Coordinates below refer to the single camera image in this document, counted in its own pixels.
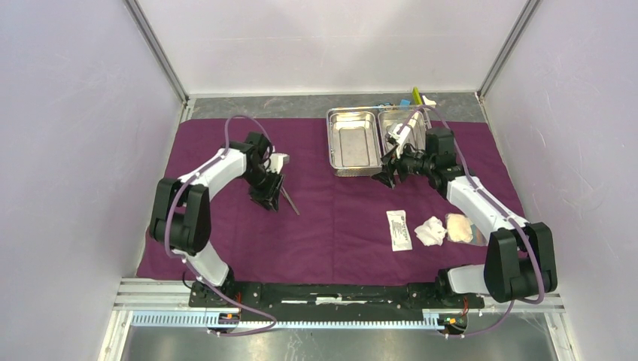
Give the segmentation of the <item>steel forceps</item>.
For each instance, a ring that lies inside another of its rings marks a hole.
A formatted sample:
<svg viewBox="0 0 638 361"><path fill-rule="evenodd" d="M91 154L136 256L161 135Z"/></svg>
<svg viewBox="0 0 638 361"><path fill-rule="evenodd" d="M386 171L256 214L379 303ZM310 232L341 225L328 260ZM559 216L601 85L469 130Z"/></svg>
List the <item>steel forceps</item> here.
<svg viewBox="0 0 638 361"><path fill-rule="evenodd" d="M295 215L299 216L300 212L298 207L295 205L294 201L292 200L290 194L288 191L286 191L286 189L284 187L281 188L281 193L284 196L284 198L287 200L288 204L291 206L291 208L293 209L293 212L295 213Z"/></svg>

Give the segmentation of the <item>steel two-compartment tray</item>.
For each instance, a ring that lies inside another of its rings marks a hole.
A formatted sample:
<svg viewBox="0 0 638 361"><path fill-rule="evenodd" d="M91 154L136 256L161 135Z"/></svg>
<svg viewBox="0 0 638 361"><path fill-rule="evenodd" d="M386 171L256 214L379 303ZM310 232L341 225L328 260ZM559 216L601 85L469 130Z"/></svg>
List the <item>steel two-compartment tray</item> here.
<svg viewBox="0 0 638 361"><path fill-rule="evenodd" d="M409 144L416 149L425 148L425 133L432 127L427 109L417 113L411 105L399 109L376 106L332 108L327 111L327 139L330 165L338 177L369 177L381 171L383 155L392 145L386 142L387 129L394 123L403 123L412 115L413 127Z"/></svg>

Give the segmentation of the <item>green suture packet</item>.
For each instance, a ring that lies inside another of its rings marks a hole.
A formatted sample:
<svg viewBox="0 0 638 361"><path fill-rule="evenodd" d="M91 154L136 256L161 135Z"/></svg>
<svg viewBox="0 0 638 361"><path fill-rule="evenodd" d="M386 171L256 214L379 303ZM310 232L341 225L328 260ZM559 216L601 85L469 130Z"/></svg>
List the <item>green suture packet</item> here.
<svg viewBox="0 0 638 361"><path fill-rule="evenodd" d="M390 227L392 251L412 250L412 239L407 227L406 212L403 210L387 211L386 215Z"/></svg>

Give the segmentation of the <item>maroon cloth wrap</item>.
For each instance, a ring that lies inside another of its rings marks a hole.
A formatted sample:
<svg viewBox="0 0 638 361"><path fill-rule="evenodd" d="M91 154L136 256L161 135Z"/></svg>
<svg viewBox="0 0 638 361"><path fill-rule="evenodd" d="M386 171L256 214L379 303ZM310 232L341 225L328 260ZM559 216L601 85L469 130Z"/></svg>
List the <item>maroon cloth wrap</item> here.
<svg viewBox="0 0 638 361"><path fill-rule="evenodd" d="M300 215L282 199L278 211L251 201L234 180L211 202L211 244L239 281L395 286L431 282L443 268L482 264L486 248L445 241L392 251L387 211L403 210L410 231L454 207L423 176L390 189L368 177L337 177L329 163L323 118L189 120L177 130L166 176L178 177L210 159L225 138L243 141L265 129L285 165L284 188Z"/></svg>

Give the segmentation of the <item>white gauze packet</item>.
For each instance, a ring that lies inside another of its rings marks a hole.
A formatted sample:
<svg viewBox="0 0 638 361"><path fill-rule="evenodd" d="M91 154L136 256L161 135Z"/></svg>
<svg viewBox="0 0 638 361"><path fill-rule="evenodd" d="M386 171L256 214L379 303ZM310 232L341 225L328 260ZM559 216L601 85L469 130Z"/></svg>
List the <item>white gauze packet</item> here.
<svg viewBox="0 0 638 361"><path fill-rule="evenodd" d="M415 228L415 234L426 247L441 246L447 235L447 229L439 218L431 217Z"/></svg>

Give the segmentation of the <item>white gauze pad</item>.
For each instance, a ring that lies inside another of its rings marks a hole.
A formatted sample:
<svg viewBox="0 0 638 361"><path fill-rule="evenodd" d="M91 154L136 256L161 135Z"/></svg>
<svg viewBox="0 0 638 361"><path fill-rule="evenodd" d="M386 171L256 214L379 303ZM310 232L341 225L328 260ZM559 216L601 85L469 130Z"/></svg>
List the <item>white gauze pad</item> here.
<svg viewBox="0 0 638 361"><path fill-rule="evenodd" d="M458 244L469 244L486 247L488 240L477 225L463 214L447 214L445 216L447 239Z"/></svg>

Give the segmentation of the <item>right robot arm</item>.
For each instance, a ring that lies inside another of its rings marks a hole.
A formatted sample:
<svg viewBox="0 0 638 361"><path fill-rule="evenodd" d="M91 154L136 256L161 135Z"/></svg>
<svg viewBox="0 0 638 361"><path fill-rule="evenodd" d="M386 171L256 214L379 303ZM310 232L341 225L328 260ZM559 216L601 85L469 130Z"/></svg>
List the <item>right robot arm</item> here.
<svg viewBox="0 0 638 361"><path fill-rule="evenodd" d="M429 185L458 208L487 238L481 265L442 270L434 287L436 301L453 307L466 293L488 295L496 302L541 303L557 288L553 236L543 222L530 223L509 210L472 174L449 128L425 133L425 147L408 142L411 126L396 124L387 134L390 150L381 158L374 179L394 188L410 175Z"/></svg>

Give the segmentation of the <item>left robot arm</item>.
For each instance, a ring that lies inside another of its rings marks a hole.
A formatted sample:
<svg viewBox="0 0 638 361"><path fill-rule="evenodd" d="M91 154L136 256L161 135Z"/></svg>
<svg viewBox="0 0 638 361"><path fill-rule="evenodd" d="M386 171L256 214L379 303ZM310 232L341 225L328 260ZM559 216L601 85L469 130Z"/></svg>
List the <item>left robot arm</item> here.
<svg viewBox="0 0 638 361"><path fill-rule="evenodd" d="M265 134L250 132L244 141L227 141L198 168L178 178L164 177L156 186L151 238L194 271L218 306L235 300L236 286L227 280L231 268L210 242L211 201L231 182L242 179L252 202L278 211L283 167L289 161L286 153L275 152Z"/></svg>

